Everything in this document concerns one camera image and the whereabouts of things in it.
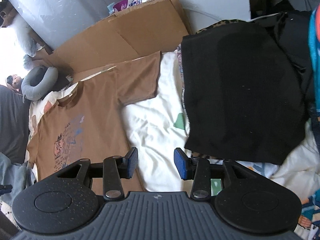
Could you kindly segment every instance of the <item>beige fabric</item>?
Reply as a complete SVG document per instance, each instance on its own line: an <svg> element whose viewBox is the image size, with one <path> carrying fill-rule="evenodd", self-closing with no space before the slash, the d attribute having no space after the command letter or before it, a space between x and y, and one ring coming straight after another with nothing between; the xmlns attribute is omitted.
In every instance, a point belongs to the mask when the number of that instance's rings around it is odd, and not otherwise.
<svg viewBox="0 0 320 240"><path fill-rule="evenodd" d="M71 96L57 102L38 124L28 144L30 162L36 163L38 179L53 174L80 158L92 163L129 150L120 108L156 95L160 52L105 71L76 86ZM125 193L142 191L137 172L122 180ZM102 194L102 179L92 190Z"/></svg>

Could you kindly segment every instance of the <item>white cable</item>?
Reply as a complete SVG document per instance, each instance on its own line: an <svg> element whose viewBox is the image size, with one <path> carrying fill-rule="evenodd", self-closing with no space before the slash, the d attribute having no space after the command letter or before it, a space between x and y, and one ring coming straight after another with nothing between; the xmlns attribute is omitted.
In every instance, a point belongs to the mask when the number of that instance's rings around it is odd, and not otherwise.
<svg viewBox="0 0 320 240"><path fill-rule="evenodd" d="M185 10L189 10L189 11L194 11L194 12L197 12L197 13L200 13L200 14L203 14L203 15L206 15L208 17L210 17L211 19L214 19L216 21L222 21L222 19L216 15L213 15L213 14L210 14L210 13L206 13L204 11L200 11L200 10L197 10L197 9L192 9L192 8L184 8Z"/></svg>

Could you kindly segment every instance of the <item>white cloth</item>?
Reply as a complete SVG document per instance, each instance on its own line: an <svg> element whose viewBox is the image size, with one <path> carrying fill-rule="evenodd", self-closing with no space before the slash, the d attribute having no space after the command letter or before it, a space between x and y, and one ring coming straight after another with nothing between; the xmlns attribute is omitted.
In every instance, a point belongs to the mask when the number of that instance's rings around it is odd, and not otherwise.
<svg viewBox="0 0 320 240"><path fill-rule="evenodd" d="M286 158L271 179L293 191L301 200L320 188L320 155L316 141L306 123L306 137Z"/></svg>
<svg viewBox="0 0 320 240"><path fill-rule="evenodd" d="M184 149L185 130L173 125L183 113L182 81L176 52L163 54L160 65L158 93L153 99L124 107L124 128L131 146L138 148L139 172L148 191L190 191L192 184L181 180L174 165L174 149Z"/></svg>

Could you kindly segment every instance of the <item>brown cardboard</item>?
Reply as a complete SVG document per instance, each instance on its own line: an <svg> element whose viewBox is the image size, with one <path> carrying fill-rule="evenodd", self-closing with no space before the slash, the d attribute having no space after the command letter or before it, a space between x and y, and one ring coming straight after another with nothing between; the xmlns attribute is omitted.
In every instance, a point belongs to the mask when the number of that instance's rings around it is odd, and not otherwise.
<svg viewBox="0 0 320 240"><path fill-rule="evenodd" d="M79 73L159 50L173 51L189 34L188 30L191 28L179 0L152 0L97 22L44 61Z"/></svg>

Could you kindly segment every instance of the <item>gray panel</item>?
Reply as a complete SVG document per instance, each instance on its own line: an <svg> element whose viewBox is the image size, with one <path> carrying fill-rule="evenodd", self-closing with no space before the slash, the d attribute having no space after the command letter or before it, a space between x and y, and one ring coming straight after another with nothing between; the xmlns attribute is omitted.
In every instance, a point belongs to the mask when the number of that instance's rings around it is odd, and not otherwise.
<svg viewBox="0 0 320 240"><path fill-rule="evenodd" d="M190 200L185 192L131 192L107 203L98 217L80 230L60 236L22 232L14 240L300 240L293 232L251 236L227 226L208 203Z"/></svg>

